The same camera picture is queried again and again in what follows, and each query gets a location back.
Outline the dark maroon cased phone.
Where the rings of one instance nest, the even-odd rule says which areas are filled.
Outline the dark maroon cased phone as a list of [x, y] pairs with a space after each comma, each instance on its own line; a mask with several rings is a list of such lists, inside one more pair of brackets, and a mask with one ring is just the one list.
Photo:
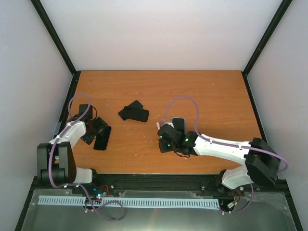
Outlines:
[[101, 130], [96, 136], [96, 141], [94, 143], [94, 150], [105, 151], [107, 149], [107, 145], [109, 142], [109, 137], [111, 133], [111, 127], [107, 126], [103, 130]]

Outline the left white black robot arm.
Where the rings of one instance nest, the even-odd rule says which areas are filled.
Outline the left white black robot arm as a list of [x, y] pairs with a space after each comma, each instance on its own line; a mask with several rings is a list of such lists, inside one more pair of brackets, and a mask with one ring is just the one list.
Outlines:
[[95, 178], [96, 170], [76, 166], [73, 148], [79, 140], [87, 145], [107, 128], [107, 123], [98, 116], [93, 116], [96, 108], [81, 104], [79, 113], [70, 118], [65, 128], [48, 143], [37, 147], [37, 179], [41, 184], [50, 184], [52, 178], [55, 185], [83, 184], [88, 193], [96, 193], [100, 181]]

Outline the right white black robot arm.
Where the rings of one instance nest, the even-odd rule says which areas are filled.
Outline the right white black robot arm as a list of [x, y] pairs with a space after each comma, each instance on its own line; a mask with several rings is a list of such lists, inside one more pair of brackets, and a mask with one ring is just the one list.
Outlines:
[[216, 187], [220, 191], [253, 183], [268, 188], [275, 186], [281, 159], [262, 139], [216, 139], [195, 131], [183, 133], [170, 123], [159, 126], [157, 135], [162, 153], [174, 152], [181, 157], [212, 156], [239, 164], [237, 168], [224, 169], [219, 173]]

